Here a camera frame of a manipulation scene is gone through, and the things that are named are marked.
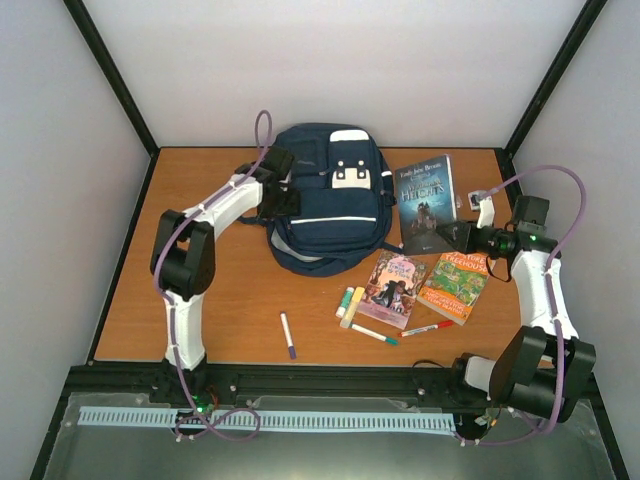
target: wooden table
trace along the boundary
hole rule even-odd
[[[383,149],[391,169],[442,153],[453,159],[454,186],[463,201],[459,218],[474,219],[467,193],[501,182],[493,150]],[[97,360],[160,361],[167,346],[164,304],[153,290],[149,259],[160,215],[198,203],[226,182],[234,169],[255,160],[253,148],[162,149],[107,316]],[[496,224],[510,218],[507,196],[494,196]],[[400,242],[399,221],[387,240]],[[205,295],[203,338],[212,363],[296,363],[395,366],[429,358],[444,365],[463,352],[496,359],[520,326],[513,282],[490,279],[464,327],[407,337],[399,346],[343,330],[334,316],[348,286],[364,286],[378,255],[330,278],[309,278],[284,270],[273,259],[263,228],[231,225],[216,244],[216,277]],[[418,257],[433,267],[438,255]],[[504,274],[504,266],[497,273]],[[286,311],[298,359],[289,359],[280,311]],[[407,328],[443,317],[417,304]],[[382,334],[398,329],[357,314],[355,320]]]

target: gray wall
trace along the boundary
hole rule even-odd
[[[632,478],[640,478],[640,9],[609,2],[527,137],[518,171],[545,163],[586,183],[583,227],[564,249],[562,282],[581,338],[598,353],[596,377]],[[550,198],[551,232],[575,217],[569,177],[540,173],[526,193]]]
[[[352,122],[381,145],[502,146],[584,0],[87,0],[162,145]]]
[[[148,157],[63,3],[0,5],[0,476],[28,478]]]

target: book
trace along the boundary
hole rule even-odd
[[[426,264],[383,251],[369,277],[358,312],[404,330],[426,275]]]
[[[437,225],[456,220],[451,158],[441,155],[395,171],[405,255],[451,252]]]
[[[487,284],[486,262],[487,256],[479,253],[444,253],[424,282],[417,300],[464,325]]]

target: black frame bar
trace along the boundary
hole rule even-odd
[[[69,396],[72,393],[150,393],[153,391],[154,384],[158,381],[160,367],[159,363],[100,362],[94,360],[100,335],[104,328],[131,239],[133,238],[154,168],[158,161],[160,149],[153,139],[84,3],[82,0],[64,0],[64,3],[151,158],[108,290],[107,299],[100,315],[88,361],[86,365],[72,367],[69,371],[49,430],[34,466],[31,480],[39,480],[44,477],[60,428],[60,422],[67,407]],[[586,0],[573,27],[511,135],[509,142],[504,148],[494,148],[503,180],[515,175],[513,159],[518,148],[522,145],[546,101],[551,96],[605,4],[606,0]],[[519,182],[514,182],[507,187],[506,193],[509,204],[513,207],[515,199],[522,194]],[[447,378],[451,375],[451,371],[448,368],[417,369],[414,372],[405,367],[356,368],[209,364],[206,368],[215,377],[216,385],[221,392],[221,401],[228,404],[242,402],[245,398],[257,398],[260,395],[272,394],[397,398],[404,399],[408,403],[420,407],[438,407],[453,413],[474,413],[482,411],[486,407],[486,405],[479,404],[461,406],[451,399],[447,385]],[[425,386],[426,395],[420,396],[417,394],[416,378],[422,386]],[[230,388],[231,385],[236,387],[233,392]],[[628,479],[629,475],[613,434],[595,377],[591,377],[582,398],[591,402],[617,478]]]

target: backpack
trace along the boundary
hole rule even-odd
[[[266,223],[267,241],[287,270],[328,277],[355,267],[385,243],[395,205],[393,175],[374,140],[352,125],[306,123],[273,144],[294,156],[288,183],[300,215]]]

